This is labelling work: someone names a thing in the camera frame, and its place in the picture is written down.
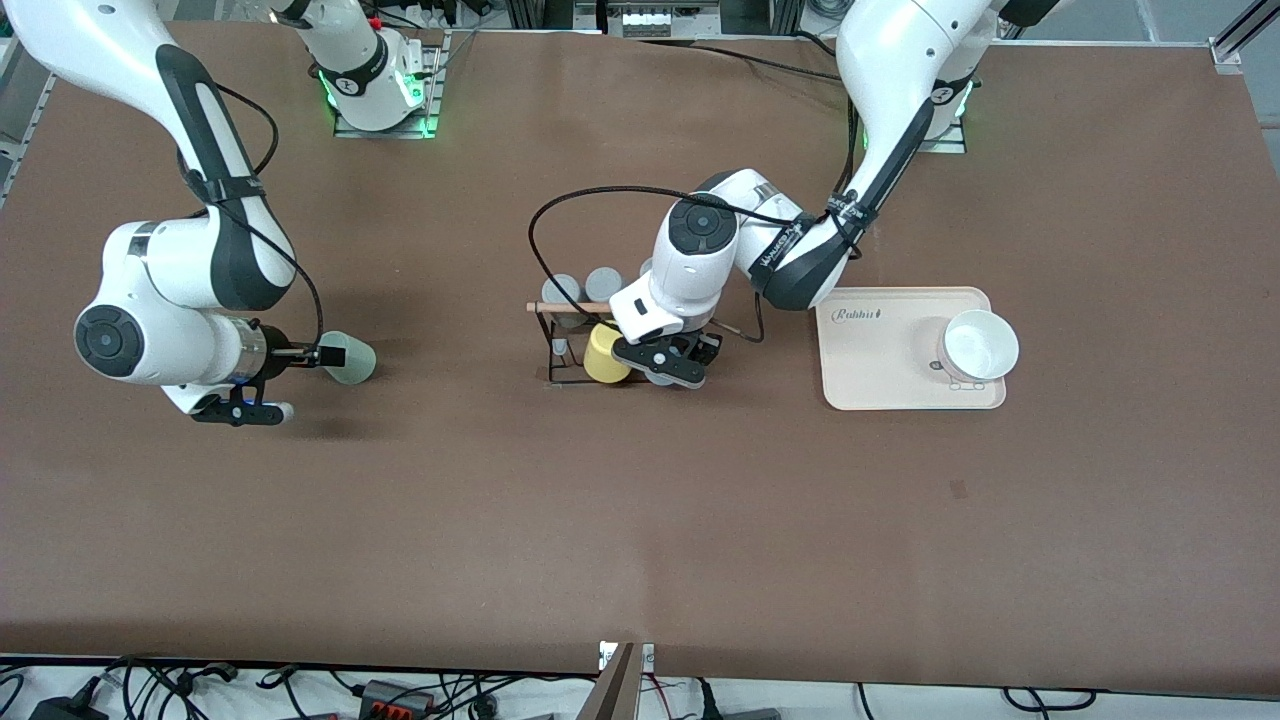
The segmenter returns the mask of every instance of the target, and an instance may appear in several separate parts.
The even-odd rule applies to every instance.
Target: tray
[[[837,287],[818,304],[822,389],[837,410],[993,410],[1005,379],[963,383],[937,360],[947,322],[991,310],[975,287]]]

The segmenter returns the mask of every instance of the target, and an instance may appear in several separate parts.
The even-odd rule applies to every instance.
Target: robotic arm
[[[111,232],[102,283],[76,322],[81,357],[109,378],[161,386],[197,420],[287,420],[288,405],[262,402],[265,382],[291,365],[342,357],[325,352],[321,361],[320,348],[221,311],[275,305],[293,279],[293,250],[212,78],[178,47],[150,0],[8,0],[6,9],[41,64],[164,126],[207,210]],[[246,384],[257,389],[252,404]]]
[[[270,0],[271,22],[292,27],[320,81],[356,129],[388,129],[422,106],[422,42],[389,27],[374,31],[357,0]]]
[[[755,170],[721,173],[695,191],[786,220],[781,229],[727,209],[676,202],[658,231],[650,272],[609,299],[623,336],[614,343],[614,357],[700,387],[705,363],[698,356],[713,359],[714,352],[699,348],[718,343],[700,328],[710,320],[733,266],[780,310],[806,310],[822,301],[920,143],[941,135],[964,104],[978,60],[996,36],[997,14],[1018,10],[1023,23],[1034,24],[1056,3],[854,3],[836,36],[836,60],[863,118],[867,152],[847,186],[828,200],[820,220]]]

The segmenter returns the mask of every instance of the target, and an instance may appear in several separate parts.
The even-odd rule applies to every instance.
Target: cable
[[[166,678],[169,676],[169,670],[164,670],[163,673],[164,673],[164,675]],[[157,689],[160,689],[160,682],[156,680],[155,678],[151,678],[150,680],[147,680],[146,683],[143,683],[142,689],[138,691],[140,696],[143,692],[146,692],[146,696],[142,697],[142,707],[138,710],[138,716],[140,717],[146,717],[147,716],[147,706],[151,705],[151,698],[156,694]],[[124,698],[123,696],[122,696],[120,700],[122,701],[127,701],[127,698]],[[133,702],[137,702],[137,696],[133,696]],[[129,703],[131,710],[133,707],[133,702]]]
[[[712,684],[707,682],[707,678],[695,678],[695,680],[703,688],[703,720],[724,720],[719,706],[716,705],[716,693],[712,692]]]
[[[440,74],[442,72],[444,72],[444,69],[449,67],[449,63],[452,63],[454,58],[457,58],[458,55],[462,54],[463,50],[466,50],[467,45],[470,45],[471,41],[475,38],[476,33],[480,32],[480,28],[497,19],[499,14],[500,13],[490,13],[489,18],[480,18],[480,20],[476,22],[475,27],[470,28],[471,32],[468,32],[467,36],[462,38],[462,42],[458,44],[458,49],[449,50],[449,56],[444,59],[444,64],[442,64],[439,68],[435,69],[434,74]]]
[[[662,689],[681,688],[681,689],[684,689],[684,687],[685,687],[685,683],[663,683],[662,680],[658,680],[658,683],[655,685],[652,685],[652,687],[648,687],[648,688],[640,688],[640,692],[641,693],[652,693],[652,692],[657,691],[658,688],[662,688]]]
[[[344,680],[343,680],[342,678],[339,678],[339,676],[338,676],[338,673],[337,673],[335,670],[329,670],[329,676],[330,676],[330,678],[333,678],[333,682],[338,683],[338,684],[339,684],[339,685],[342,685],[342,687],[343,687],[343,688],[344,688],[344,689],[346,689],[346,691],[347,691],[348,693],[351,693],[351,694],[353,694],[353,696],[356,696],[356,697],[360,697],[360,696],[361,696],[361,693],[362,693],[362,692],[364,692],[364,689],[365,689],[365,687],[364,687],[364,685],[352,685],[352,684],[349,684],[349,683],[344,682]]]
[[[218,86],[218,90],[220,90],[221,92],[230,95],[236,100],[239,100],[241,102],[247,105],[250,109],[257,111],[257,114],[262,115],[262,118],[266,120],[266,124],[271,127],[271,145],[269,145],[266,152],[262,154],[262,159],[259,160],[256,165],[253,165],[253,174],[255,176],[262,174],[262,170],[265,170],[266,167],[271,163],[271,158],[275,158],[275,151],[280,147],[280,126],[275,122],[275,118],[271,117],[271,113],[269,113],[266,108],[259,105],[253,100],[248,99],[244,95],[241,95],[236,90],[232,90],[230,87],[227,87],[220,82],[215,82],[214,85]],[[183,159],[180,149],[177,149],[177,154],[178,154],[178,170],[183,174],[183,177],[186,177],[187,161]],[[207,214],[209,209],[201,208],[200,210],[196,210],[195,213],[187,215],[187,219],[202,218]]]
[[[844,192],[845,186],[854,178],[854,155],[858,152],[859,117],[852,100],[849,100],[846,117],[849,122],[849,140],[845,150],[845,167],[840,172],[840,179],[836,181],[836,187],[831,191],[832,195]]]
[[[275,158],[275,151],[280,147],[280,126],[275,123],[275,118],[271,117],[271,113],[266,111],[266,108],[259,105],[257,102],[253,102],[248,97],[241,95],[239,92],[227,87],[220,82],[216,82],[214,85],[218,86],[218,90],[225,92],[227,95],[230,95],[236,100],[239,100],[250,109],[256,110],[257,114],[262,115],[262,119],[266,120],[266,124],[271,126],[271,145],[268,146],[266,152],[262,155],[262,159],[257,161],[257,165],[253,165],[253,174],[260,174],[271,163],[271,158]]]
[[[818,77],[818,78],[822,78],[822,79],[832,79],[832,81],[836,81],[836,82],[842,82],[840,79],[840,76],[837,76],[837,74],[824,73],[824,72],[820,72],[820,70],[810,70],[810,69],[806,69],[806,68],[797,68],[795,65],[787,65],[786,63],[778,63],[776,60],[765,60],[764,58],[756,58],[754,55],[746,55],[744,53],[737,53],[735,50],[726,50],[723,47],[709,47],[707,45],[690,45],[689,47],[691,47],[694,50],[704,50],[707,53],[716,53],[718,55],[728,55],[730,58],[737,58],[739,60],[746,60],[749,63],[759,63],[762,65],[767,65],[767,67],[771,67],[771,68],[777,68],[780,70],[787,70],[787,72],[797,73],[797,74],[803,74],[803,76],[810,76],[810,77]]]
[[[573,192],[566,192],[564,195],[559,195],[557,197],[548,200],[541,208],[538,209],[536,213],[534,213],[534,217],[530,218],[529,220],[529,249],[534,251],[534,259],[538,260],[538,265],[541,266],[543,273],[547,274],[547,278],[552,281],[552,284],[556,286],[556,290],[561,292],[564,300],[568,300],[568,304],[573,306],[573,310],[577,310],[582,315],[586,315],[591,322],[600,324],[611,324],[611,323],[608,323],[598,313],[586,311],[576,300],[572,299],[572,296],[570,296],[570,293],[564,292],[564,286],[562,286],[559,281],[556,279],[556,273],[552,272],[550,266],[547,264],[547,260],[543,259],[541,251],[538,250],[538,238],[535,237],[535,231],[538,229],[538,220],[540,220],[541,217],[545,215],[548,210],[559,205],[561,202],[567,202],[570,200],[577,197],[585,197],[588,195],[603,195],[607,192],[644,192],[649,195],[666,195],[667,197],[678,197],[680,200],[687,200],[695,205],[705,205],[708,208],[719,208],[722,210],[730,210],[732,213],[746,215],[748,218],[755,218],[756,220],[772,223],[780,227],[786,227],[791,224],[791,220],[783,220],[781,218],[771,218],[769,215],[762,215],[759,213],[755,213],[754,210],[748,210],[745,208],[737,208],[735,205],[730,205],[728,202],[724,202],[723,200],[716,197],[714,195],[708,195],[708,193],[692,195],[689,192],[681,192],[678,190],[668,190],[666,187],[649,187],[643,184],[604,184],[599,187],[586,187],[582,190],[575,190]]]
[[[293,675],[293,673],[284,675],[284,694],[289,696],[289,705],[292,705],[293,711],[298,714],[298,720],[311,720],[311,716],[302,710],[301,705],[298,705],[298,696],[293,694],[293,684],[289,683],[291,675]]]
[[[188,720],[191,720],[192,717],[198,717],[200,720],[209,720],[209,715],[205,715],[205,711],[201,710],[195,702],[192,702],[189,697],[187,697],[189,694],[189,688],[184,692],[182,688],[174,684],[174,682],[169,678],[169,673],[172,673],[173,669],[166,669],[161,671],[157,667],[146,662],[145,660],[132,656],[124,656],[113,662],[111,665],[108,665],[104,673],[110,673],[111,670],[120,666],[124,667],[124,678],[120,683],[120,696],[124,705],[124,715],[129,720],[140,720],[141,717],[137,714],[137,711],[134,711],[133,703],[129,702],[129,698],[134,697],[133,693],[129,692],[129,680],[133,676],[134,667],[142,667],[151,675],[151,678],[157,683],[159,687],[164,687],[164,689],[169,691],[169,694],[166,694],[165,700],[160,703],[161,719],[164,717],[165,710],[169,707],[169,702],[172,702],[173,698],[177,697],[186,708]],[[99,678],[100,676],[95,675],[93,678],[90,678],[90,682],[97,680]],[[146,689],[146,683],[143,684],[143,689]],[[143,701],[142,706],[143,714],[146,714],[146,703],[147,700]]]
[[[1032,700],[1036,701],[1036,705],[1023,705],[1016,700],[1014,700],[1011,692],[1015,688],[1000,688],[1000,694],[1005,698],[1005,702],[1016,707],[1018,710],[1021,710],[1023,712],[1033,712],[1033,714],[1038,712],[1041,720],[1050,720],[1048,717],[1050,712],[1075,712],[1076,710],[1084,710],[1085,707],[1089,707],[1098,700],[1098,691],[1082,689],[1076,692],[1088,693],[1088,697],[1082,700],[1080,702],[1075,702],[1071,705],[1044,705],[1044,701],[1041,700],[1039,693],[1036,692],[1034,688],[1016,688],[1025,691],[1029,696],[1032,696]]]
[[[8,685],[9,683],[14,684],[13,692],[9,693],[9,700],[4,701],[4,705],[0,705],[0,717],[4,717],[4,714],[9,712],[9,707],[12,707],[14,701],[18,700],[18,693],[20,693],[22,687],[27,684],[27,679],[22,675],[5,675],[4,678],[0,678],[0,688]]]
[[[435,714],[436,714],[436,716],[443,716],[443,715],[452,716],[454,712],[457,712],[458,710],[462,710],[467,705],[470,705],[470,703],[472,703],[472,702],[475,702],[475,701],[477,701],[477,700],[480,700],[483,697],[489,697],[493,693],[500,691],[502,688],[513,685],[513,684],[518,683],[520,680],[524,680],[524,678],[509,678],[507,680],[500,680],[494,687],[484,691],[484,689],[480,689],[481,688],[481,685],[480,685],[480,678],[477,676],[476,680],[472,683],[472,687],[476,688],[476,694],[475,696],[467,698],[461,705],[457,705],[457,702],[456,702],[457,698],[451,698],[449,705],[445,705],[444,707],[436,707],[435,708]]]
[[[863,703],[863,715],[867,716],[867,720],[876,720],[876,716],[872,715],[872,706],[867,705],[867,688],[861,683],[858,683],[858,700]]]
[[[671,703],[667,702],[667,693],[662,692],[662,684],[658,683],[658,678],[653,673],[645,673],[645,678],[653,683],[653,689],[658,691],[658,700],[662,701],[662,707],[667,711],[667,720],[676,720],[676,716],[671,714]]]
[[[819,49],[822,49],[822,51],[823,51],[823,53],[826,53],[826,54],[831,55],[832,58],[835,58],[835,56],[836,56],[836,49],[835,49],[835,47],[832,47],[831,45],[827,45],[826,42],[823,42],[823,41],[822,41],[822,38],[820,38],[820,37],[818,37],[817,35],[814,35],[814,33],[812,33],[812,32],[806,32],[806,31],[803,31],[803,29],[797,29],[797,31],[795,31],[795,33],[794,33],[794,35],[795,35],[796,37],[803,37],[803,38],[808,40],[809,42],[813,42],[813,44],[814,44],[814,45],[817,45],[817,46],[818,46]]]
[[[751,337],[751,336],[744,333],[741,328],[735,328],[733,325],[722,323],[722,322],[717,320],[716,318],[712,318],[709,320],[709,323],[713,324],[713,325],[716,325],[717,328],[724,331],[724,332],[736,334],[737,337],[745,340],[746,342],[760,345],[762,342],[764,342],[764,314],[760,310],[760,293],[759,292],[755,293],[755,327],[758,328],[755,337]]]
[[[285,263],[288,263],[293,268],[294,272],[298,273],[298,275],[302,278],[302,282],[307,284],[307,290],[311,292],[311,302],[312,305],[315,305],[315,314],[316,314],[316,338],[311,343],[311,350],[315,351],[317,347],[320,347],[320,338],[324,337],[324,305],[321,305],[320,302],[320,291],[316,290],[316,283],[311,281],[311,275],[308,275],[307,272],[302,269],[302,265],[300,265],[298,261],[292,255],[285,252],[284,249],[276,245],[271,238],[262,234],[261,231],[248,224],[247,220],[244,220],[236,213],[227,209],[225,205],[220,202],[215,202],[215,205],[218,205],[218,208],[224,214],[227,214],[227,217],[230,218],[233,223],[253,233],[255,237],[257,237],[259,240],[265,242],[268,247],[274,250],[276,255],[279,255]]]

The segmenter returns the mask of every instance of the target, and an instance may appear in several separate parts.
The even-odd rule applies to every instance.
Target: yellow cup
[[[582,369],[598,383],[616,383],[631,373],[622,363],[613,359],[613,341],[622,337],[622,333],[600,323],[591,328],[591,338],[586,343],[586,357],[582,359]]]

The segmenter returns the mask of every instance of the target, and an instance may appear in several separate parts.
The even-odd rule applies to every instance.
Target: green cup
[[[340,347],[347,351],[347,364],[339,368],[325,366],[333,379],[344,386],[353,386],[369,379],[378,365],[378,354],[372,347],[351,337],[347,333],[329,331],[320,336],[320,345],[324,347]]]

